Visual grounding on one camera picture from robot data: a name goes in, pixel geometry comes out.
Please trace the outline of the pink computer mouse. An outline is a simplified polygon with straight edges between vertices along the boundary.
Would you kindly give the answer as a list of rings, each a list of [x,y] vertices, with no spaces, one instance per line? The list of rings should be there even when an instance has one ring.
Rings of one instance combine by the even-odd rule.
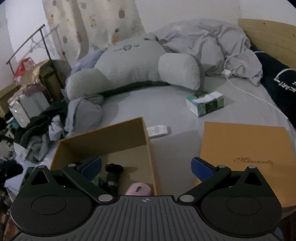
[[[130,196],[150,196],[152,193],[149,185],[145,183],[133,183],[128,188],[126,195]]]

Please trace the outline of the orange box lid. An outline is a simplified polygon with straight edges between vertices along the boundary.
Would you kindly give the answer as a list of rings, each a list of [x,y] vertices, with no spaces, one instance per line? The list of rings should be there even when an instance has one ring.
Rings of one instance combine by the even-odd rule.
[[[256,166],[283,210],[295,209],[295,151],[284,127],[205,122],[200,158],[234,171]]]

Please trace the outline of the white remote control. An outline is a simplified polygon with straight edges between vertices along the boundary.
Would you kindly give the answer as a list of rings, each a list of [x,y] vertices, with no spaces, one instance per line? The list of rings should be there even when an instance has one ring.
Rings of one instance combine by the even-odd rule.
[[[147,133],[150,138],[158,138],[169,134],[165,125],[151,126],[147,128]]]

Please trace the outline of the green tissue pack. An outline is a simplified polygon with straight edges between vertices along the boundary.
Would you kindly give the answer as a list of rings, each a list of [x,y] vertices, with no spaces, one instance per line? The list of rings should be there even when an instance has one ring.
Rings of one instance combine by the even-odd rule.
[[[186,98],[187,108],[197,117],[224,107],[224,95],[217,91],[201,91]]]

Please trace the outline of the orange cardboard box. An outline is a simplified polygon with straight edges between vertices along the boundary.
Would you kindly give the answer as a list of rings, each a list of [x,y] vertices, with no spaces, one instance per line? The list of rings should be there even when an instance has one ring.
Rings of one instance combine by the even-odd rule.
[[[151,188],[152,194],[161,194],[159,175],[143,118],[61,140],[50,169],[62,170],[69,164],[81,163],[97,156],[102,159],[103,165],[114,163],[123,166],[120,194],[126,194],[133,183],[145,183]]]

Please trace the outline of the crumpled grey clothing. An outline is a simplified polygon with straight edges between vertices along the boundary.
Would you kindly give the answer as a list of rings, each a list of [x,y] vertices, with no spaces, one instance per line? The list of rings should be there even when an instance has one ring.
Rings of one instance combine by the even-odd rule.
[[[60,116],[52,119],[49,130],[42,136],[33,136],[26,147],[26,160],[32,163],[43,161],[52,142],[95,130],[102,120],[101,105],[103,97],[93,95],[68,102],[65,126],[62,127]]]

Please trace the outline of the black garment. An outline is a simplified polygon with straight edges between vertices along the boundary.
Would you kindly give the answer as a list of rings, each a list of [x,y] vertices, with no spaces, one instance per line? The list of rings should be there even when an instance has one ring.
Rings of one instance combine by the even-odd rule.
[[[48,132],[48,126],[52,119],[59,115],[62,127],[65,126],[68,112],[68,103],[57,101],[46,108],[41,114],[31,119],[30,123],[25,128],[18,128],[15,133],[14,143],[26,148],[33,136],[42,136]]]

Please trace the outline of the white charger plug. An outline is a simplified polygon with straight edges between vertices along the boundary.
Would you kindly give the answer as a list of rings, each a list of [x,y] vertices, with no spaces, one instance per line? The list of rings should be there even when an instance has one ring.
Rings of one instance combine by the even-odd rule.
[[[222,74],[225,76],[225,77],[230,77],[231,75],[232,75],[232,72],[230,71],[230,70],[227,70],[227,69],[225,69],[223,72],[222,72]]]

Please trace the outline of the blue blanket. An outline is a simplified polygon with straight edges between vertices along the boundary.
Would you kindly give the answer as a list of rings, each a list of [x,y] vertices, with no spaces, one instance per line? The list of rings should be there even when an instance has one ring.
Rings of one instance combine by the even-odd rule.
[[[73,75],[83,69],[90,69],[95,66],[101,56],[107,51],[107,48],[96,50],[90,54],[87,54],[82,59],[78,60],[72,67],[70,75]]]

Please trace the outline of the black printed pillow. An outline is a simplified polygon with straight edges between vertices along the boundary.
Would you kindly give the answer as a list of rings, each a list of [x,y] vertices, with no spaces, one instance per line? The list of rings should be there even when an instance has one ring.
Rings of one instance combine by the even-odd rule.
[[[263,77],[260,83],[269,93],[273,102],[295,126],[295,69],[281,63],[269,54],[251,46],[262,64]]]

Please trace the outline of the red plastic bag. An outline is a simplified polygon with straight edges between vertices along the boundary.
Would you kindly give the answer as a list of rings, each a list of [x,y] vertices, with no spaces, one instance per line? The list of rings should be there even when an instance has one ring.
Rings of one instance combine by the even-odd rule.
[[[32,70],[35,65],[36,63],[31,57],[21,60],[14,73],[14,80],[16,82],[20,82],[21,77],[24,76],[28,71]]]

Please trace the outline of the grey reading pillow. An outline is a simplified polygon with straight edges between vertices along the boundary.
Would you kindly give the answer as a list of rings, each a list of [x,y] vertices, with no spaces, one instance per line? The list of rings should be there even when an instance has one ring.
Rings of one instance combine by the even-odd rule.
[[[93,67],[71,74],[66,94],[74,100],[144,82],[199,90],[200,66],[191,55],[168,53],[154,35],[142,35],[108,47]]]

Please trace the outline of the pineapple print curtain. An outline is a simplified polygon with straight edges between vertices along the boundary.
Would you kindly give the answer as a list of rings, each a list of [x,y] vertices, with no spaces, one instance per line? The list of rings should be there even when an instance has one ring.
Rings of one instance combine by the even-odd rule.
[[[71,65],[145,33],[135,1],[43,1],[43,7],[57,53]]]

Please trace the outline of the black clothes rack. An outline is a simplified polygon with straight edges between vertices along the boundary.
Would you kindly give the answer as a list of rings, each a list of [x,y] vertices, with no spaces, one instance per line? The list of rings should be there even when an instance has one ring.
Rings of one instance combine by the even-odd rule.
[[[45,24],[38,27],[30,35],[18,34],[13,37],[10,34],[10,41],[13,47],[13,54],[8,58],[6,64],[10,66],[12,73],[15,73],[16,65],[12,64],[15,59],[17,62],[26,57],[32,57],[34,61],[41,62],[57,57],[57,50],[53,43],[53,33],[57,32],[57,27],[49,30]]]

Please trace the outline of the wooden headboard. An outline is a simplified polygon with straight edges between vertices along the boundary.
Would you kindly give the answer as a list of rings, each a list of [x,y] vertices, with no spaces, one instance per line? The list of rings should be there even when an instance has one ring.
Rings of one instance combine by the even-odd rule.
[[[239,19],[238,24],[255,47],[295,69],[296,26],[255,19]]]

